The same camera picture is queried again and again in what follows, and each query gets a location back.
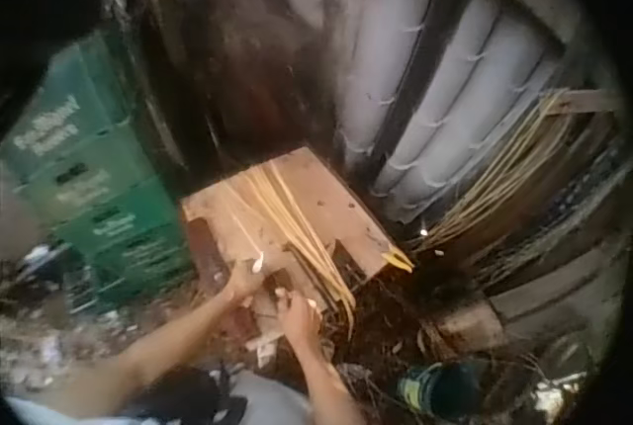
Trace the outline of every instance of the right hand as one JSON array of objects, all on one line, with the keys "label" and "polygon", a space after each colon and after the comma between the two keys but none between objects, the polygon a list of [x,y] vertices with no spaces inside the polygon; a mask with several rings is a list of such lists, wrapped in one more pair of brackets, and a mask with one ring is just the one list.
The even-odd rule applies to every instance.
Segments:
[{"label": "right hand", "polygon": [[318,332],[321,316],[317,304],[299,292],[287,292],[282,289],[277,294],[279,322],[295,354],[320,355]]}]

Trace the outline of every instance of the left hand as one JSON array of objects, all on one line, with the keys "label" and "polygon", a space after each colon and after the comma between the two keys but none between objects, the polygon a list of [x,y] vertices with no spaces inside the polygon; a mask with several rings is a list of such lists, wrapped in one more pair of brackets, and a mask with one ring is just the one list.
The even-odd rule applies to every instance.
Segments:
[{"label": "left hand", "polygon": [[257,292],[266,278],[265,268],[254,274],[252,271],[254,260],[239,261],[235,263],[225,291],[237,301],[243,301],[252,297]]}]

